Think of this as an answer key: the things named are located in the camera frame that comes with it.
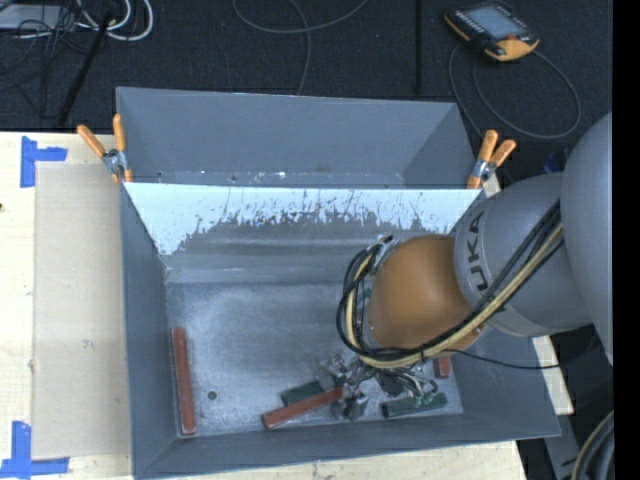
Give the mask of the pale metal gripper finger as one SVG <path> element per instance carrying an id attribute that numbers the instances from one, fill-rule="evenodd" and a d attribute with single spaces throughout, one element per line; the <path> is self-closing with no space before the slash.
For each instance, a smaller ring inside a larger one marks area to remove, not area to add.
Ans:
<path id="1" fill-rule="evenodd" d="M 318 383 L 325 392 L 336 388 L 343 388 L 346 381 L 347 368 L 342 357 L 331 357 L 320 363 L 318 369 Z M 335 419 L 343 419 L 346 410 L 345 395 L 330 406 L 331 414 Z"/>
<path id="2" fill-rule="evenodd" d="M 345 384 L 345 418 L 355 421 L 366 412 L 369 402 L 368 395 L 360 387 L 360 382 L 348 381 Z"/>

